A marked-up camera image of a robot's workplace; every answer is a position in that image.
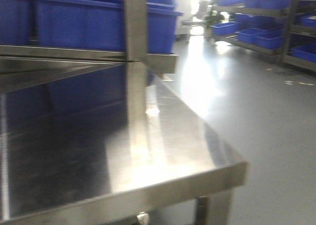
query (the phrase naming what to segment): metal shelving rack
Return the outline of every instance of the metal shelving rack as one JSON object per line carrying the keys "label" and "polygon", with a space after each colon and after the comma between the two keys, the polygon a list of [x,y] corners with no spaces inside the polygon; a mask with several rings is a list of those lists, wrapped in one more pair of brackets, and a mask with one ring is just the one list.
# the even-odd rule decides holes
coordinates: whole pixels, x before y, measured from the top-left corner
{"label": "metal shelving rack", "polygon": [[[0,57],[144,62],[154,73],[174,73],[177,55],[147,53],[146,0],[124,0],[126,52],[41,46],[0,45]],[[45,66],[34,67],[45,70]]]}
{"label": "metal shelving rack", "polygon": [[[249,14],[249,15],[260,15],[260,16],[270,16],[270,17],[283,17],[287,16],[290,12],[289,8],[285,9],[263,9],[263,8],[248,8],[243,5],[243,3],[235,4],[232,6],[213,6],[213,10],[216,10],[218,12],[232,12],[232,13],[243,13],[243,14]],[[282,50],[281,48],[278,49],[267,49],[263,47],[259,47],[256,45],[244,43],[237,40],[236,34],[231,34],[227,36],[218,36],[218,35],[212,35],[212,37],[215,39],[215,41],[225,41],[228,43],[231,43],[233,45],[246,48],[249,50],[253,50],[256,52],[260,52],[267,55],[277,55],[281,54]]]}
{"label": "metal shelving rack", "polygon": [[311,36],[316,37],[316,28],[315,27],[308,27],[308,26],[301,26],[301,25],[295,25],[294,20],[297,13],[301,12],[301,10],[298,8],[298,2],[301,0],[293,0],[289,15],[289,20],[286,28],[286,40],[284,43],[284,47],[282,50],[282,59],[280,60],[280,63],[288,63],[292,64],[301,68],[305,68],[308,70],[316,71],[316,63],[307,61],[301,58],[297,58],[294,56],[291,56],[289,54],[290,51],[290,43],[291,43],[291,34],[299,34],[304,36]]}

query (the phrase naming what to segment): epoxy floor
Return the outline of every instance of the epoxy floor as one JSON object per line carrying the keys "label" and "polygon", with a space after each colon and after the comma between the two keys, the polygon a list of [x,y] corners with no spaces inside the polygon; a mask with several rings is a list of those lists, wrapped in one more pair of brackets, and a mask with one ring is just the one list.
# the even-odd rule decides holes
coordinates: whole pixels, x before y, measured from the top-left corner
{"label": "epoxy floor", "polygon": [[[316,224],[316,74],[191,37],[168,84],[250,163],[229,225]],[[152,213],[155,225],[193,220],[193,201]]]}

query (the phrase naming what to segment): metal post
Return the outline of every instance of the metal post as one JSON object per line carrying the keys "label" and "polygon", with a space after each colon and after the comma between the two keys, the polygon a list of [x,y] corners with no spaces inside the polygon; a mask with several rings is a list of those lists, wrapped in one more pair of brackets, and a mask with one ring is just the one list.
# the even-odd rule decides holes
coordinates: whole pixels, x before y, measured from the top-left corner
{"label": "metal post", "polygon": [[143,61],[147,54],[147,0],[124,0],[126,61]]}
{"label": "metal post", "polygon": [[227,225],[233,191],[197,198],[195,225]]}
{"label": "metal post", "polygon": [[292,0],[290,14],[287,18],[287,22],[286,22],[286,26],[284,30],[285,40],[282,46],[282,54],[280,55],[280,58],[278,61],[280,65],[283,64],[284,57],[288,54],[288,51],[290,48],[292,25],[295,20],[297,6],[298,6],[298,0]]}

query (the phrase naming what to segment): table surface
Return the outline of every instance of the table surface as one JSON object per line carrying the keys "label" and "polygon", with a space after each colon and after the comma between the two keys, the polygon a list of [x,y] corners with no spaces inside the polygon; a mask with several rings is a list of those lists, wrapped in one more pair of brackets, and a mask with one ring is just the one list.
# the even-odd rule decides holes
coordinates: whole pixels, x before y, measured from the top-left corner
{"label": "table surface", "polygon": [[245,160],[141,63],[1,82],[0,224],[105,224],[244,183]]}

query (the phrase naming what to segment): wall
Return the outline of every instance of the wall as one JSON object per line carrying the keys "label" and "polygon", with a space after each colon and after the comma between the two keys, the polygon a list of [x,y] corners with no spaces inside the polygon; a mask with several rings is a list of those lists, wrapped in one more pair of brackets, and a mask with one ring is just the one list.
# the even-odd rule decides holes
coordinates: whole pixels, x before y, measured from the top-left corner
{"label": "wall", "polygon": [[187,26],[181,26],[182,20],[190,20],[191,15],[191,0],[177,0],[178,6],[176,11],[184,12],[183,16],[178,17],[176,35],[190,33],[190,28]]}

